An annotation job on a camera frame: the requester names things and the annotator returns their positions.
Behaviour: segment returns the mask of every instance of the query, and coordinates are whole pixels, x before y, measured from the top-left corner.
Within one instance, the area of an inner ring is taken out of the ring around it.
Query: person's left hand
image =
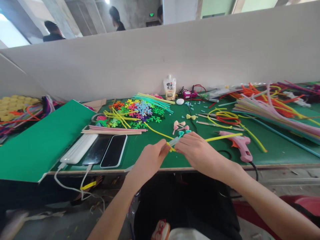
[[[127,174],[126,181],[134,183],[134,188],[138,191],[157,173],[169,150],[170,146],[165,139],[145,146],[133,169]]]

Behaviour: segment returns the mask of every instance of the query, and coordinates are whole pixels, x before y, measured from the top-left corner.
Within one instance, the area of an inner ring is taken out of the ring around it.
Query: black phone
[[[111,135],[99,135],[82,157],[82,165],[99,164],[109,146]]]
[[[100,164],[101,168],[119,167],[127,138],[127,135],[115,135],[111,138],[110,144]]]

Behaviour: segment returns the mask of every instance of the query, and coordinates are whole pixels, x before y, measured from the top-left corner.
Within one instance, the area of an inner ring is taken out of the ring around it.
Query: plastic bag
[[[166,93],[166,100],[174,101],[176,99],[176,83],[177,80],[171,78],[171,75],[168,78],[163,80],[163,87]]]

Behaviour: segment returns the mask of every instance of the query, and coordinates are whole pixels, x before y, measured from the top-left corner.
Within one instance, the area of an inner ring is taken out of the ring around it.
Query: hand
[[[154,145],[145,146],[133,169],[126,176],[126,181],[135,184],[135,191],[138,191],[157,173],[169,150],[170,146],[165,139]]]
[[[186,157],[193,168],[224,183],[238,169],[237,163],[222,156],[195,132],[183,135],[174,148]]]

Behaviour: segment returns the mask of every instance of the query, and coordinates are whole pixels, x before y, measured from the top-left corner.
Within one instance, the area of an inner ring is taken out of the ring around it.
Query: pink glue gun
[[[234,134],[231,132],[226,132],[226,131],[219,131],[215,133],[218,133],[220,136],[226,136],[226,135],[230,135],[230,134]],[[241,153],[241,161],[243,162],[252,162],[252,155],[247,147],[247,144],[250,143],[250,138],[245,137],[245,136],[236,136],[236,137],[231,137],[228,138],[229,140],[232,141],[232,147],[236,147],[239,148],[240,153]]]

